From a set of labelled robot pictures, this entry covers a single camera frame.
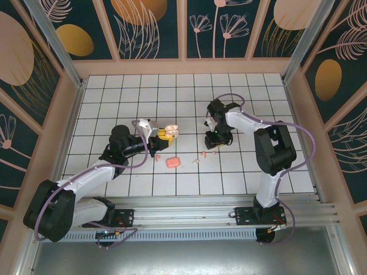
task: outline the orange object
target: orange object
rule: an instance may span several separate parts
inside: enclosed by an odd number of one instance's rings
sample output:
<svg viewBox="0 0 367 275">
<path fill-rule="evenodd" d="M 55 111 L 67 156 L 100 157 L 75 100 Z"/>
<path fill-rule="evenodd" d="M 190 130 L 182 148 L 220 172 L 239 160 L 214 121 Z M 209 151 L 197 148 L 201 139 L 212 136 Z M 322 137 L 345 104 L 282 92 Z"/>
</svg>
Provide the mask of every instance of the orange object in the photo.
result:
<svg viewBox="0 0 367 275">
<path fill-rule="evenodd" d="M 175 156 L 174 158 L 166 160 L 166 164 L 168 168 L 175 168 L 180 166 L 181 162 L 179 161 L 179 158 Z"/>
</svg>

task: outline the small toy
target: small toy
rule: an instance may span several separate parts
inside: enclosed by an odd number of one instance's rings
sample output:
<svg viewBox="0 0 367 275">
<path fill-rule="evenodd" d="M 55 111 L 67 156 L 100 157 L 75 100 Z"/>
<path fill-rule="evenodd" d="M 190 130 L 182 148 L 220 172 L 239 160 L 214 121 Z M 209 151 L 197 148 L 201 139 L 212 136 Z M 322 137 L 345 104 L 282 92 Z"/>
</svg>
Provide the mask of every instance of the small toy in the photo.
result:
<svg viewBox="0 0 367 275">
<path fill-rule="evenodd" d="M 166 160 L 166 164 L 168 168 L 175 168 L 181 165 L 178 157 L 170 158 Z"/>
</svg>

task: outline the yellow oval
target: yellow oval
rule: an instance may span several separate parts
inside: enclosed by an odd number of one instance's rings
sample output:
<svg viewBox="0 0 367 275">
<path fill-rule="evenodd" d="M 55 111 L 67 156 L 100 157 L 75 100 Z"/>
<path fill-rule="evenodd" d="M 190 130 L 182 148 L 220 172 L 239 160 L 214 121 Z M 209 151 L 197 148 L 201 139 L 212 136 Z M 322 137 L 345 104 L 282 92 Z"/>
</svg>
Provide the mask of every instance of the yellow oval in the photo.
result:
<svg viewBox="0 0 367 275">
<path fill-rule="evenodd" d="M 277 0 L 274 6 L 275 23 L 284 30 L 305 29 L 319 3 L 320 0 Z"/>
<path fill-rule="evenodd" d="M 148 15 L 149 11 L 153 13 L 156 21 L 160 20 L 166 13 L 167 0 L 111 0 L 111 4 L 115 11 L 126 22 L 133 25 L 151 24 L 152 20 L 146 18 L 140 2 L 145 7 Z"/>
<path fill-rule="evenodd" d="M 338 92 L 342 81 L 342 68 L 335 60 L 327 59 L 321 63 L 316 73 L 316 95 L 323 101 L 328 101 Z"/>
<path fill-rule="evenodd" d="M 0 11 L 0 79 L 20 86 L 33 72 L 32 41 L 13 17 Z"/>
<path fill-rule="evenodd" d="M 73 24 L 62 25 L 56 30 L 68 53 L 75 56 L 87 56 L 94 50 L 94 44 L 89 34 Z"/>
</svg>

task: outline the purple cable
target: purple cable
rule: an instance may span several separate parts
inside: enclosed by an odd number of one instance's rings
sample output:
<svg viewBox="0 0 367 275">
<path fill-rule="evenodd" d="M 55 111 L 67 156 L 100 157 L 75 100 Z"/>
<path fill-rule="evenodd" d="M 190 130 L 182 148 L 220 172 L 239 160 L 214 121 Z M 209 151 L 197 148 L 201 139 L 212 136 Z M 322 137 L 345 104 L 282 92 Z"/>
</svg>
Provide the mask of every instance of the purple cable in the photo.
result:
<svg viewBox="0 0 367 275">
<path fill-rule="evenodd" d="M 315 138 L 313 137 L 313 135 L 311 134 L 311 132 L 310 132 L 309 130 L 307 130 L 305 127 L 302 127 L 302 126 L 300 126 L 300 125 L 297 125 L 297 124 L 294 124 L 294 123 L 288 123 L 288 122 L 271 122 L 271 121 L 265 121 L 265 120 L 258 119 L 257 117 L 253 117 L 253 116 L 251 116 L 251 115 L 249 115 L 249 114 L 245 113 L 245 112 L 242 110 L 242 106 L 243 106 L 243 105 L 245 105 L 245 99 L 244 99 L 242 96 L 240 96 L 240 95 L 237 95 L 237 94 L 235 94 L 235 93 L 225 93 L 225 94 L 223 94 L 223 95 L 220 95 L 220 96 L 219 96 L 219 97 L 217 97 L 216 99 L 219 99 L 219 98 L 221 98 L 221 97 L 223 97 L 223 96 L 229 96 L 229 95 L 238 96 L 239 98 L 241 98 L 241 99 L 242 99 L 242 101 L 243 101 L 243 102 L 242 102 L 242 104 L 240 105 L 240 111 L 241 111 L 241 113 L 242 113 L 244 116 L 248 117 L 249 119 L 252 119 L 252 120 L 254 120 L 254 121 L 256 121 L 256 122 L 258 122 L 258 123 L 260 123 L 260 124 L 264 124 L 264 125 L 275 125 L 275 126 L 277 126 L 277 125 L 283 125 L 283 126 L 295 127 L 295 128 L 297 128 L 297 129 L 300 129 L 300 130 L 304 131 L 304 132 L 305 132 L 305 133 L 310 137 L 310 139 L 311 139 L 311 141 L 312 141 L 313 148 L 312 148 L 312 152 L 311 152 L 310 156 L 309 156 L 309 157 L 308 157 L 304 162 L 300 163 L 299 165 L 296 165 L 295 167 L 291 167 L 291 168 L 289 168 L 289 169 L 286 169 L 286 170 L 284 170 L 282 173 L 280 173 L 280 177 L 279 177 L 278 181 L 276 182 L 275 191 L 274 191 L 274 196 L 275 196 L 276 200 L 277 200 L 281 205 L 283 205 L 283 206 L 284 206 L 284 207 L 289 211 L 289 213 L 291 214 L 293 225 L 292 225 L 292 232 L 291 232 L 291 234 L 290 234 L 290 235 L 289 235 L 285 240 L 282 240 L 282 241 L 280 241 L 280 242 L 275 242 L 275 243 L 268 243 L 268 244 L 269 244 L 269 245 L 279 245 L 279 244 L 281 244 L 281 243 L 285 243 L 285 242 L 289 241 L 289 240 L 292 238 L 293 234 L 294 234 L 294 231 L 295 231 L 295 228 L 296 228 L 296 219 L 295 219 L 295 217 L 294 217 L 294 214 L 293 214 L 292 210 L 291 210 L 291 209 L 290 209 L 290 208 L 289 208 L 289 207 L 288 207 L 284 202 L 282 202 L 282 201 L 278 198 L 278 191 L 279 191 L 280 182 L 282 181 L 282 178 L 284 177 L 284 175 L 285 175 L 286 173 L 289 173 L 290 171 L 296 170 L 296 169 L 298 169 L 299 167 L 302 167 L 302 166 L 306 165 L 308 162 L 310 162 L 310 161 L 311 161 L 311 159 L 314 157 L 315 152 L 316 152 L 316 140 L 315 140 Z"/>
<path fill-rule="evenodd" d="M 96 170 L 96 169 L 99 169 L 99 168 L 104 168 L 104 167 L 116 167 L 116 168 L 123 168 L 123 169 L 133 169 L 133 168 L 138 168 L 140 166 L 142 166 L 146 160 L 148 159 L 148 145 L 145 141 L 145 137 L 144 137 L 144 134 L 140 131 L 140 129 L 136 126 L 136 124 L 138 123 L 139 121 L 138 120 L 134 120 L 131 122 L 131 124 L 135 127 L 135 129 L 138 131 L 138 134 L 139 136 L 141 137 L 141 139 L 143 140 L 143 144 L 144 144 L 144 149 L 145 149 L 145 156 L 144 156 L 144 159 L 141 163 L 137 164 L 137 165 L 133 165 L 133 166 L 124 166 L 124 165 L 117 165 L 117 164 L 101 164 L 101 165 L 97 165 L 97 166 L 94 166 L 94 167 L 91 167 L 87 170 L 85 170 L 84 172 L 80 173 L 78 176 L 75 176 L 74 178 L 72 178 L 71 180 L 69 180 L 68 182 L 64 183 L 62 186 L 60 186 L 58 189 L 56 189 L 56 191 L 54 193 L 51 194 L 51 196 L 46 200 L 45 204 L 43 205 L 38 217 L 37 217 L 37 220 L 36 220 L 36 225 L 34 226 L 34 238 L 41 242 L 41 241 L 44 241 L 46 238 L 43 237 L 43 238 L 40 238 L 38 236 L 38 228 L 40 227 L 40 223 L 41 223 L 41 219 L 42 219 L 42 216 L 44 215 L 45 211 L 46 211 L 46 208 L 48 206 L 48 204 L 51 203 L 52 199 L 62 190 L 64 189 L 66 186 L 72 184 L 73 182 L 75 182 L 77 179 L 81 178 L 82 176 L 86 175 L 87 173 L 93 171 L 93 170 Z"/>
</svg>

